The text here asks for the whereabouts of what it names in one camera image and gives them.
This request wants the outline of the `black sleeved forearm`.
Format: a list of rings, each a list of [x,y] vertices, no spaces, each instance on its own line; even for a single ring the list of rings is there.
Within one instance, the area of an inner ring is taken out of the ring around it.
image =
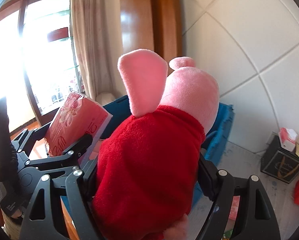
[[[6,98],[0,98],[0,181],[13,181],[17,176],[18,158],[9,136]]]

